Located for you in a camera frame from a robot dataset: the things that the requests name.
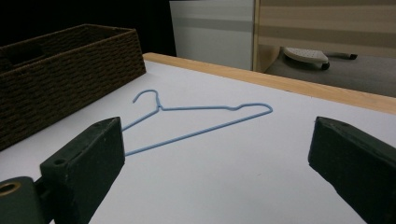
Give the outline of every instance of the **woven storage basket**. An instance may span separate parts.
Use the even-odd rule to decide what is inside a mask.
[[[135,29],[93,24],[0,48],[0,151],[146,73]]]

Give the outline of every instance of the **blue wire hanger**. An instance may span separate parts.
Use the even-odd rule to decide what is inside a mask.
[[[208,133],[208,132],[214,131],[216,129],[224,128],[224,127],[227,127],[227,126],[239,123],[239,122],[246,121],[248,119],[255,119],[257,117],[270,114],[270,113],[272,113],[274,111],[271,106],[269,106],[267,104],[263,104],[263,103],[242,104],[242,105],[239,105],[239,106],[236,106],[236,107],[230,107],[230,106],[226,106],[226,105],[212,105],[212,106],[185,106],[185,107],[168,107],[168,108],[166,108],[166,107],[163,107],[163,105],[161,105],[159,93],[157,91],[155,91],[155,90],[141,91],[139,94],[136,95],[136,97],[133,100],[133,103],[135,103],[137,101],[137,99],[143,93],[146,93],[146,92],[149,92],[149,91],[155,93],[155,100],[156,100],[156,103],[157,103],[155,110],[150,112],[150,113],[148,113],[146,116],[144,116],[144,117],[142,117],[140,119],[137,119],[136,121],[134,121],[134,122],[126,125],[125,127],[123,127],[122,128],[123,132],[128,130],[129,128],[135,126],[136,124],[142,122],[143,120],[148,119],[149,117],[157,114],[158,112],[160,112],[160,110],[162,110],[162,111],[177,111],[177,110],[225,109],[225,110],[230,110],[230,111],[236,111],[236,110],[239,110],[242,107],[255,106],[255,105],[264,106],[268,110],[266,110],[264,112],[261,112],[261,113],[258,113],[258,114],[255,114],[255,115],[251,115],[251,116],[242,118],[242,119],[236,119],[236,120],[233,120],[233,121],[230,121],[230,122],[226,122],[226,123],[223,123],[223,124],[220,124],[220,125],[216,125],[216,126],[213,126],[211,128],[207,128],[207,129],[195,132],[195,133],[185,134],[185,135],[182,135],[180,137],[176,137],[176,138],[173,138],[173,139],[161,142],[161,143],[157,143],[157,144],[154,144],[154,145],[151,145],[151,146],[148,146],[148,147],[142,147],[142,148],[139,148],[139,149],[136,149],[136,150],[133,150],[133,151],[125,153],[125,157],[131,156],[131,155],[134,155],[136,153],[143,152],[143,151],[155,148],[155,147],[161,147],[161,146],[164,146],[164,145],[167,145],[167,144],[171,144],[171,143],[174,143],[174,142],[177,142],[177,141],[189,138],[189,137],[196,136],[196,135],[201,134],[201,133]]]

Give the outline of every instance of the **white wall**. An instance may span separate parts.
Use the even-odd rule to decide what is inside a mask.
[[[170,1],[177,57],[251,70],[254,0]]]

